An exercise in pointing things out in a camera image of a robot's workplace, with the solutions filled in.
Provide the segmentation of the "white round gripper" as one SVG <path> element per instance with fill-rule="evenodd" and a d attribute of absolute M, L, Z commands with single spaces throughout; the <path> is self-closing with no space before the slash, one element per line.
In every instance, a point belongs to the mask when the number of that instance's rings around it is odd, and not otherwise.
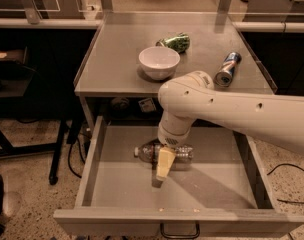
<path fill-rule="evenodd" d="M 162 147 L 159 150 L 156 168 L 156 178 L 159 181 L 164 181 L 167 178 L 176 157 L 172 148 L 181 146 L 186 142 L 191 125 L 192 120 L 190 118 L 178 117 L 169 112 L 162 114 L 158 125 L 158 139 L 168 147 Z"/>

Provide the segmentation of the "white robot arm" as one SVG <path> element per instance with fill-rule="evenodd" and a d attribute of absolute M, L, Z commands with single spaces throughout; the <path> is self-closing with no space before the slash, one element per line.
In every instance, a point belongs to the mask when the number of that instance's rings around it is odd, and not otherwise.
<path fill-rule="evenodd" d="M 194 71 L 165 82 L 158 101 L 158 139 L 170 148 L 184 145 L 201 119 L 304 155 L 304 97 L 216 91 Z"/>

